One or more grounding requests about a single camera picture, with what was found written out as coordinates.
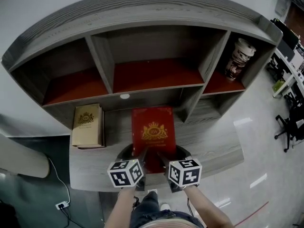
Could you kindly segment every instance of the electrical cable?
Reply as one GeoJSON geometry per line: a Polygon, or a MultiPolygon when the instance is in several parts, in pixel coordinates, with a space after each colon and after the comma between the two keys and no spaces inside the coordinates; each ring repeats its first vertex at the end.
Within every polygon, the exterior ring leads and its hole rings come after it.
{"type": "Polygon", "coordinates": [[[67,225],[64,228],[67,228],[70,225],[70,220],[69,218],[67,219],[67,225]]]}
{"type": "Polygon", "coordinates": [[[52,165],[53,165],[53,167],[54,167],[54,169],[55,169],[56,176],[57,176],[58,180],[61,181],[61,182],[63,183],[63,185],[66,187],[67,194],[68,194],[68,201],[67,201],[67,203],[69,204],[69,203],[71,202],[70,191],[69,191],[69,189],[67,188],[67,185],[58,177],[58,173],[57,173],[56,167],[55,167],[55,165],[53,164],[52,160],[51,160],[50,158],[48,158],[48,159],[49,159],[49,161],[52,163],[52,165]]]}
{"type": "Polygon", "coordinates": [[[190,206],[190,203],[189,203],[189,198],[188,198],[188,201],[187,201],[187,206],[188,206],[188,209],[190,211],[190,214],[192,215],[192,217],[194,217],[191,206],[190,206]]]}
{"type": "Polygon", "coordinates": [[[68,213],[65,212],[65,210],[63,208],[61,208],[60,210],[67,217],[67,220],[70,220],[71,222],[73,222],[74,224],[78,225],[79,227],[84,228],[83,226],[79,225],[75,221],[71,220],[70,216],[68,215],[68,213]]]}
{"type": "Polygon", "coordinates": [[[133,203],[132,212],[134,211],[134,209],[135,209],[138,205],[140,205],[139,198],[136,197],[136,196],[134,196],[134,198],[136,199],[136,201],[135,201],[135,203],[133,203]]]}

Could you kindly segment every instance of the red box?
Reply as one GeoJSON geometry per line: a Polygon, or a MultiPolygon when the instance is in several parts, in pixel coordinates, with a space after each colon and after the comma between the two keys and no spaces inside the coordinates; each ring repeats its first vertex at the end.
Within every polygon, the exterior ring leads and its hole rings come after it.
{"type": "Polygon", "coordinates": [[[176,143],[172,107],[136,108],[132,110],[133,153],[139,156],[148,148],[145,168],[148,173],[164,172],[157,152],[175,159],[176,143]]]}

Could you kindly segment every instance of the gold emblem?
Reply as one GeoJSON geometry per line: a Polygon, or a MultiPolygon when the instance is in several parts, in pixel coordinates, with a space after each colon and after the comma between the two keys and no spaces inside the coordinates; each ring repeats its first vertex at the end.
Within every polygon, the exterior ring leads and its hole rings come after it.
{"type": "Polygon", "coordinates": [[[79,124],[88,124],[88,123],[92,123],[94,121],[94,116],[93,114],[89,113],[89,112],[85,112],[83,115],[80,115],[79,119],[78,119],[78,123],[79,124]]]}
{"type": "Polygon", "coordinates": [[[164,125],[158,127],[158,123],[149,123],[149,127],[143,126],[142,139],[143,140],[156,140],[168,138],[167,129],[164,125]]]}

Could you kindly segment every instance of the black chair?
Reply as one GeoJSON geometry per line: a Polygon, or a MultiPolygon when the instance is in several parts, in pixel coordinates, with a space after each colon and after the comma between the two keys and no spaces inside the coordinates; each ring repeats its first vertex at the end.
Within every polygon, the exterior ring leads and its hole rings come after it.
{"type": "Polygon", "coordinates": [[[270,73],[275,82],[279,79],[283,79],[284,71],[290,73],[290,70],[284,61],[275,53],[272,55],[271,61],[267,64],[266,70],[270,73]]]}
{"type": "Polygon", "coordinates": [[[284,95],[284,99],[286,99],[287,103],[290,105],[289,109],[293,110],[294,108],[304,104],[304,98],[297,84],[294,84],[291,87],[295,96],[292,93],[288,93],[284,95]]]}
{"type": "Polygon", "coordinates": [[[275,136],[275,139],[284,133],[287,134],[287,148],[284,149],[286,153],[289,150],[289,142],[294,138],[296,140],[303,140],[304,139],[304,124],[301,125],[299,128],[297,126],[297,122],[300,120],[304,120],[304,105],[293,107],[290,110],[289,118],[283,119],[280,115],[276,116],[276,120],[281,120],[284,130],[275,136]]]}

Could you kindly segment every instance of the wooden countertop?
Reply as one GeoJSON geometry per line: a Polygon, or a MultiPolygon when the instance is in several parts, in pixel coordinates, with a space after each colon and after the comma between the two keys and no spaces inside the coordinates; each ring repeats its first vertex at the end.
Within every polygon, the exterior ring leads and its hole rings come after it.
{"type": "MultiPolygon", "coordinates": [[[[220,116],[209,100],[199,101],[191,117],[183,123],[174,119],[176,144],[188,150],[202,165],[202,178],[244,161],[236,129],[228,114],[220,116]]],[[[110,162],[132,143],[131,110],[105,114],[106,148],[80,150],[70,145],[70,183],[73,189],[119,191],[107,174],[110,162]]],[[[146,175],[145,189],[167,187],[162,173],[146,175]]]]}

